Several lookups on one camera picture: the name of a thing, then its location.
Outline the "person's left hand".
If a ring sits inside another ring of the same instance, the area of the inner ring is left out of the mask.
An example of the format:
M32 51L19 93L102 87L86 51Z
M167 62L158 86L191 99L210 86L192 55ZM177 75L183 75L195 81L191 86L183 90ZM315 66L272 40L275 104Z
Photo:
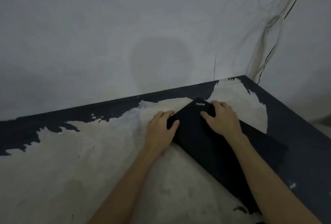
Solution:
M175 113L173 110L159 111L149 121L144 149L158 157L172 142L174 137L167 136L168 119Z

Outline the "person's left forearm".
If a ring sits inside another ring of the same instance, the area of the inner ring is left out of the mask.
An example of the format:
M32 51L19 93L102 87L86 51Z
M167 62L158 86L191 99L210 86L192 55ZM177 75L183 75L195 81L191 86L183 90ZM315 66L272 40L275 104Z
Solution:
M127 224L148 173L163 151L144 147L87 224Z

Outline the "person's right forearm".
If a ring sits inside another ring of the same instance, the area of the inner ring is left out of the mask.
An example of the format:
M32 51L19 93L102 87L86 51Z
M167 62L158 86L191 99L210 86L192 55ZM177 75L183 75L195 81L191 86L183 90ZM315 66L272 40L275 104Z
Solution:
M322 224L240 133L225 136L267 224Z

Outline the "black laptop computer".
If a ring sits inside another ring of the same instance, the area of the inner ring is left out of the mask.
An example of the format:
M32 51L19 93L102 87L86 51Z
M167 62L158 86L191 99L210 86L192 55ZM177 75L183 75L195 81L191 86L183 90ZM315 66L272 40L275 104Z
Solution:
M196 98L168 119L168 129L176 120L180 122L173 141L241 201L249 213L261 213L234 151L223 136L208 126L201 117L201 111L215 116L213 105ZM288 148L247 123L241 120L239 122L242 132L255 150L275 172L278 172Z

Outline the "person's right hand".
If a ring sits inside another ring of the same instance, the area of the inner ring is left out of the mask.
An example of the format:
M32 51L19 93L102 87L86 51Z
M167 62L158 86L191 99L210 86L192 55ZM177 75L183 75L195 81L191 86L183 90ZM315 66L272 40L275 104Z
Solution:
M226 102L211 101L214 107L217 125L211 129L222 135L227 141L237 139L243 135L237 114Z

